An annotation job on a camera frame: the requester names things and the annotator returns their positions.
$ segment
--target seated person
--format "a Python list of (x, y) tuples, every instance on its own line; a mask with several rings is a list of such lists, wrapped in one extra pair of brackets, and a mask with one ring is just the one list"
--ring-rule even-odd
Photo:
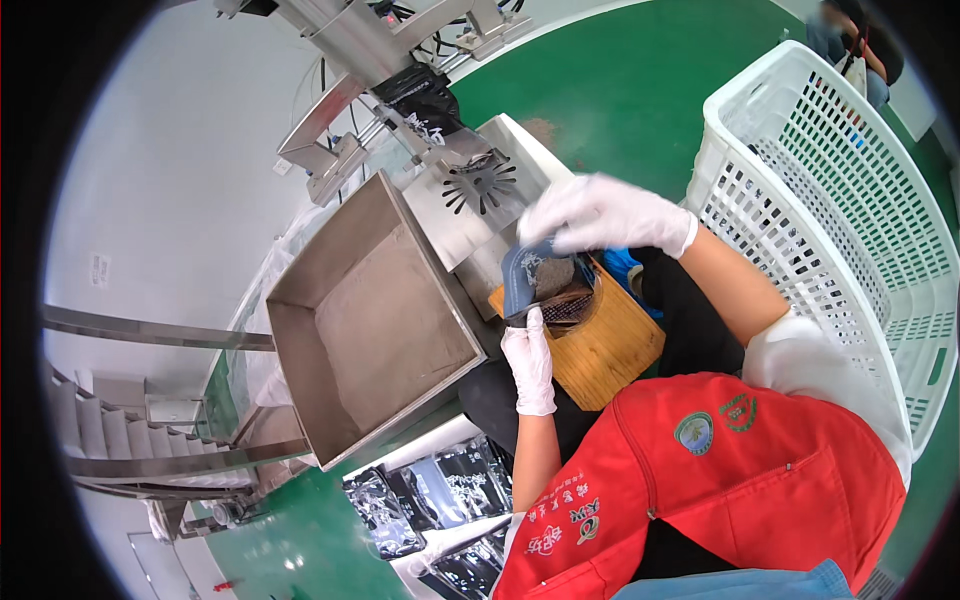
[(867, 102), (880, 110), (903, 72), (903, 54), (893, 39), (857, 0), (823, 0), (820, 12), (806, 23), (806, 45), (830, 64), (844, 58), (855, 40), (859, 50), (854, 54), (867, 62)]

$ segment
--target white sleeve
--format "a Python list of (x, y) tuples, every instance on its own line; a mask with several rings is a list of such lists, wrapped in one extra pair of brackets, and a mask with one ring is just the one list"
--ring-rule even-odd
[(786, 396), (810, 396), (842, 406), (870, 425), (910, 487), (913, 445), (906, 406), (882, 397), (843, 347), (810, 319), (786, 314), (750, 340), (743, 381)]
[[(526, 513), (514, 513), (514, 518), (510, 519), (510, 527), (507, 529), (507, 537), (503, 540), (503, 565), (507, 566), (507, 561), (510, 560), (510, 548), (514, 545), (514, 538), (516, 537), (516, 530), (520, 528), (520, 523), (523, 522), (523, 518), (526, 516)], [(497, 576), (496, 581), (493, 582), (493, 587), (490, 588), (490, 598), (493, 598), (493, 591), (496, 589), (496, 585), (500, 583), (500, 577)]]

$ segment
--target white plastic crate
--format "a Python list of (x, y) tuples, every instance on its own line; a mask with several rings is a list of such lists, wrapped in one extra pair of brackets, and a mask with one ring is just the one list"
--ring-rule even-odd
[(917, 166), (876, 111), (802, 44), (704, 103), (684, 205), (896, 401), (923, 453), (957, 361), (960, 260)]

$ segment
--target pocket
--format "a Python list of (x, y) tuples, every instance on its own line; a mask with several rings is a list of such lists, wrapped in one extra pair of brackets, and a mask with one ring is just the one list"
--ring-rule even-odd
[(524, 598), (537, 600), (605, 600), (630, 583), (640, 566), (647, 527), (643, 524), (628, 538), (607, 548), (589, 561), (577, 564), (529, 589)]
[(833, 559), (852, 576), (850, 507), (829, 447), (738, 487), (724, 503), (740, 568), (808, 571)]

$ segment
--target electrical outlet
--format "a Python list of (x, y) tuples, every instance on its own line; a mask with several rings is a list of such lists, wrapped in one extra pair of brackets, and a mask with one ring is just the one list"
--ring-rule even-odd
[(286, 175), (287, 171), (290, 170), (290, 167), (294, 166), (294, 163), (290, 162), (286, 158), (281, 158), (274, 165), (274, 173), (278, 175)]

